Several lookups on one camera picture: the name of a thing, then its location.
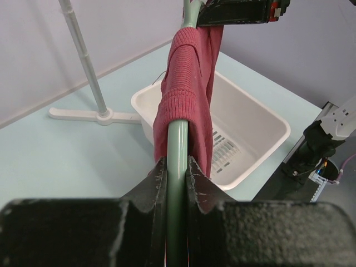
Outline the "red tank top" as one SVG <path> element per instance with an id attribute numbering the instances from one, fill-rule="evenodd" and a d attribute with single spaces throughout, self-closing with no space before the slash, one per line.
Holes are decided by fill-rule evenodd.
<path id="1" fill-rule="evenodd" d="M 167 155 L 169 123 L 188 121 L 188 154 L 206 176 L 211 173 L 210 104 L 223 30 L 223 26 L 185 27 L 174 35 L 153 124 L 154 158 L 158 160 Z"/>

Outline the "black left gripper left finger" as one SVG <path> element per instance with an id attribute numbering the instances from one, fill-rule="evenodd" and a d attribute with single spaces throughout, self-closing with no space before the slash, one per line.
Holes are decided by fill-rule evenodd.
<path id="1" fill-rule="evenodd" d="M 1 209 L 2 266 L 163 266 L 166 159 L 119 198 L 15 199 Z"/>

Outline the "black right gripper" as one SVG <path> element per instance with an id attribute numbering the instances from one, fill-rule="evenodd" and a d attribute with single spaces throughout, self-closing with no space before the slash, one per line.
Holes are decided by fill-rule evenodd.
<path id="1" fill-rule="evenodd" d="M 262 24 L 276 22 L 290 6 L 290 0 L 207 1 L 199 12 L 197 26 L 224 26 L 234 24 Z"/>

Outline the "mint green plastic hanger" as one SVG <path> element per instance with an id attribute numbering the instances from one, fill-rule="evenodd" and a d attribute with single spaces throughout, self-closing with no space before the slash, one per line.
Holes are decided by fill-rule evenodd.
<path id="1" fill-rule="evenodd" d="M 167 134 L 166 265 L 188 266 L 185 215 L 185 175 L 188 160 L 189 123 L 169 123 Z"/>

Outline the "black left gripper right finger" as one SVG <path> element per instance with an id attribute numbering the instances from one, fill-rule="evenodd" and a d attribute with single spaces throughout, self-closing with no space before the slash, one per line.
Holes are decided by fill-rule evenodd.
<path id="1" fill-rule="evenodd" d="M 187 161 L 190 266 L 354 266 L 355 226 L 325 202 L 239 202 Z"/>

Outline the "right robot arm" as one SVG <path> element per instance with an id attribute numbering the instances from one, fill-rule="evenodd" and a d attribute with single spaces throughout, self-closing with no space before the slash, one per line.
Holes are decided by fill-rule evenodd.
<path id="1" fill-rule="evenodd" d="M 197 25 L 207 27 L 276 22 L 286 13 L 289 5 L 290 1 L 207 1 L 198 14 Z M 322 173 L 328 158 L 354 131 L 355 98 L 352 97 L 304 130 L 301 143 L 293 147 L 259 194 L 289 187 L 297 190 L 307 183 L 311 183 L 314 190 L 325 184 L 337 184 L 340 180 L 338 177 L 335 180 L 321 178 L 319 182 L 311 178 Z"/>

